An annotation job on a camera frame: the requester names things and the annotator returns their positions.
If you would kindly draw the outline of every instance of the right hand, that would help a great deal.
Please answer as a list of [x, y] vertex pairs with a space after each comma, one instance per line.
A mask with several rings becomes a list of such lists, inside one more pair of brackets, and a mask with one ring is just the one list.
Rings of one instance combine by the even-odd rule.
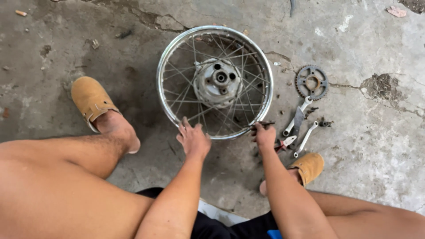
[[253, 142], [257, 142], [258, 149], [261, 152], [261, 149], [272, 149], [275, 148], [276, 141], [276, 129], [268, 125], [266, 128], [263, 127], [262, 124], [256, 122], [255, 128], [257, 129], [251, 135], [255, 136], [252, 140]]
[[186, 117], [180, 122], [180, 133], [177, 140], [183, 145], [186, 159], [200, 158], [204, 160], [211, 148], [211, 139], [208, 134], [202, 132], [202, 125], [196, 124], [194, 128], [189, 124]]

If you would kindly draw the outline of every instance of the chrome rim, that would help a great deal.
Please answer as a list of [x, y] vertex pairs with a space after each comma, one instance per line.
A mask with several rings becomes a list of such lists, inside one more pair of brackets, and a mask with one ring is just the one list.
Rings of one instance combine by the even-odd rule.
[[223, 26], [201, 26], [177, 36], [157, 69], [157, 89], [168, 118], [201, 123], [211, 139], [234, 139], [263, 120], [273, 93], [270, 65], [247, 36]]

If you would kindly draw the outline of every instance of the wheel hub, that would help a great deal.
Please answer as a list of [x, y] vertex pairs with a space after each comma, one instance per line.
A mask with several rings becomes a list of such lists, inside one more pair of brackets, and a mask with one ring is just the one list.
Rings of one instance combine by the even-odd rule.
[[195, 62], [194, 91], [207, 106], [225, 108], [234, 103], [242, 92], [240, 72], [228, 60], [215, 58]]

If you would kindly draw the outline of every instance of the wrench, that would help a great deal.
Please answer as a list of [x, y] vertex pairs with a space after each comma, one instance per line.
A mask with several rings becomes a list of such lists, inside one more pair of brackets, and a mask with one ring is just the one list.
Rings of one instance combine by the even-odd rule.
[[306, 137], [303, 139], [303, 142], [301, 143], [301, 146], [300, 146], [300, 148], [297, 150], [297, 152], [295, 152], [294, 153], [294, 157], [295, 158], [298, 158], [298, 154], [303, 150], [303, 148], [304, 148], [304, 146], [306, 145], [306, 143], [307, 143], [307, 140], [309, 139], [309, 137], [310, 137], [310, 134], [312, 133], [312, 131], [315, 129], [315, 128], [317, 128], [317, 126], [319, 125], [319, 123], [317, 122], [317, 121], [315, 121], [314, 123], [313, 123], [313, 126], [309, 129], [309, 131], [307, 131], [307, 134], [306, 134]]
[[[304, 101], [303, 105], [300, 107], [302, 111], [304, 111], [309, 104], [313, 103], [313, 100], [310, 99], [310, 97], [306, 97], [306, 100]], [[283, 136], [287, 137], [289, 136], [289, 133], [291, 132], [292, 128], [294, 127], [294, 120], [292, 119], [289, 126], [286, 128], [286, 130], [283, 132]]]

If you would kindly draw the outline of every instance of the concrete floor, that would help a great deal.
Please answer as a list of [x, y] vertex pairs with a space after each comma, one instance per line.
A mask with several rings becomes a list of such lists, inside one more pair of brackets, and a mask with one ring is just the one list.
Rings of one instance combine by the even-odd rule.
[[[407, 16], [390, 15], [389, 6]], [[329, 77], [329, 92], [314, 102], [320, 109], [301, 131], [319, 117], [334, 121], [306, 145], [326, 162], [308, 189], [425, 215], [425, 15], [394, 0], [297, 0], [292, 18], [289, 8], [289, 0], [3, 0], [0, 66], [9, 70], [0, 69], [0, 107], [9, 117], [0, 117], [0, 141], [91, 134], [69, 96], [73, 78], [86, 74], [104, 85], [142, 141], [140, 152], [126, 156], [108, 180], [129, 191], [166, 186], [184, 153], [158, 101], [157, 63], [185, 29], [226, 24], [247, 29], [270, 63], [282, 63], [272, 65], [281, 97], [266, 117], [277, 128], [286, 128], [303, 101], [288, 85], [295, 72], [314, 64]], [[115, 38], [129, 28], [135, 34]], [[384, 85], [388, 93], [377, 92]], [[201, 196], [242, 216], [268, 211], [253, 154], [247, 136], [213, 143]], [[285, 153], [281, 159], [293, 161]]]

